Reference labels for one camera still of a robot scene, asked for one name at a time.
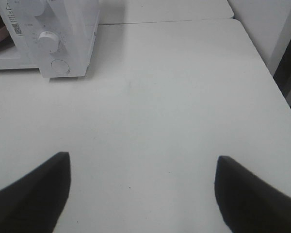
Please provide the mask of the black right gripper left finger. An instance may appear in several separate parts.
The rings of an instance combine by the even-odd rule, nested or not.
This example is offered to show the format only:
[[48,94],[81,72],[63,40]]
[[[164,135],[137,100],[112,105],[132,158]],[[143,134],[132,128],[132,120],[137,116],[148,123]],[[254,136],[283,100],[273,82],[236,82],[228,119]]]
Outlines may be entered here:
[[0,233],[51,233],[70,192],[70,155],[59,152],[0,190]]

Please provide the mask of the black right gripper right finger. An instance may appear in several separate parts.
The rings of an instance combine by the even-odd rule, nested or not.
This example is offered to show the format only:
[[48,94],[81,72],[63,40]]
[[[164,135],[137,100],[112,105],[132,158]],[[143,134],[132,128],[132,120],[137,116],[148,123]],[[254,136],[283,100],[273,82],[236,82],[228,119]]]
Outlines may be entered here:
[[291,197],[229,156],[219,156],[214,194],[233,233],[291,233]]

